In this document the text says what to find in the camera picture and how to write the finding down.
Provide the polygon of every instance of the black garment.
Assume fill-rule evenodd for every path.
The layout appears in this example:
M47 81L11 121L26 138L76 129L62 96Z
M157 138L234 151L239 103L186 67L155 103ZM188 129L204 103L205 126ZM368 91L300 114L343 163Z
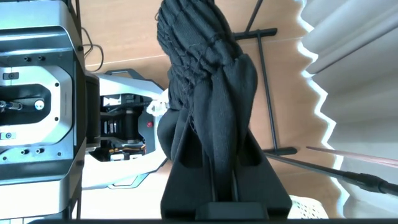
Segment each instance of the black garment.
M157 131L160 145L173 160L187 138L184 127L192 128L201 145L192 141L189 149L200 147L211 159L217 189L230 188L234 158L248 133L256 69L212 0L164 0L157 28L172 63L170 109ZM222 192L220 200L228 194Z

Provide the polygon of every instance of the brown floor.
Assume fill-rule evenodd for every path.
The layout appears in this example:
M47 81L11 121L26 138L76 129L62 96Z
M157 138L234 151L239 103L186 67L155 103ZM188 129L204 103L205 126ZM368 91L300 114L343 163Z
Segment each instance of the brown floor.
M246 28L257 0L216 0L224 12L233 31ZM82 0L82 24L95 44L104 48L105 63L101 72L110 69L133 68L146 78L167 87L166 71L170 61L156 41L155 14L161 0ZM297 51L297 44L306 31L297 23L302 3L292 0L265 0L254 21L252 29L277 27L275 37L263 38L266 70L274 107L275 124L280 147L296 146L299 152L290 156L301 161L331 167L334 157L319 152L305 150L305 146L322 146L320 143L327 124L314 115L314 107L319 100L307 84L301 72L311 63ZM272 148L267 102L262 79L261 61L255 39L240 42L256 65L259 75L250 127L262 148ZM97 50L86 60L89 70L100 62ZM271 161L283 185L291 195L311 197L321 201L330 217L337 217L336 202L339 190L328 177L299 169L281 162ZM157 218L159 202L167 181L170 164L167 164L137 189L120 192L94 190L83 194L83 217L86 218ZM90 203L98 192L106 197L103 203ZM107 205L120 204L118 212L109 211Z

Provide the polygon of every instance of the black pole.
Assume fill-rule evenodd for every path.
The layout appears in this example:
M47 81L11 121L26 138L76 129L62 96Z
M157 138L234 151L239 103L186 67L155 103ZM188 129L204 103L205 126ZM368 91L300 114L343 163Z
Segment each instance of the black pole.
M258 0L256 3L256 6L253 10L253 13L251 14L248 26L246 27L246 30L244 31L245 33L248 33L250 31L251 26L253 25L254 19L257 16L257 13L259 12L260 6L261 6L262 0Z
M284 158L276 156L269 153L264 153L267 157L275 159L280 162L284 162L293 166L301 167L307 170L318 172L329 177L334 177L336 179L344 180L349 184L360 187L363 190L369 192L391 194L398 196L398 185L391 184L380 177L370 174L357 174L354 172L341 171L328 167L319 166L316 164L311 164L308 162L297 161L295 159Z
M266 63L265 63L265 60L264 60L264 52L262 51L262 42L261 42L260 33L257 34L257 41L258 41L259 50L260 50L262 77L264 79L264 86L266 88L266 98L267 98L267 106L268 106L268 114L269 114L269 124L271 126L272 143L274 145L274 150L275 150L275 153L276 153L276 150L278 150L278 142L277 142L277 139L276 139L274 115L272 114L271 96L270 96L270 93L269 93L269 86L268 86L268 79L267 79L267 72L266 72Z

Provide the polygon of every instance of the curtain fold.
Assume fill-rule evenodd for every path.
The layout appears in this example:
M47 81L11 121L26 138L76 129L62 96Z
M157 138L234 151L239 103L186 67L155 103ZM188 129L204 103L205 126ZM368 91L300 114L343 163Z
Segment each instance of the curtain fold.
M328 93L321 112L336 122L328 144L398 159L398 1L312 0L301 18L313 27L303 46L318 55L306 71ZM392 167L344 159L341 170L398 184ZM347 217L398 217L398 198L341 184L351 199Z

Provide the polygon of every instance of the white mesh object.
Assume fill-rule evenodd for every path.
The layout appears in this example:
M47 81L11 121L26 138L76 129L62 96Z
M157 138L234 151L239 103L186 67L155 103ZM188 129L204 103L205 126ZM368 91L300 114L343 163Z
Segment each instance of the white mesh object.
M328 218L325 209L319 201L297 196L290 196L290 198L293 204L287 218Z

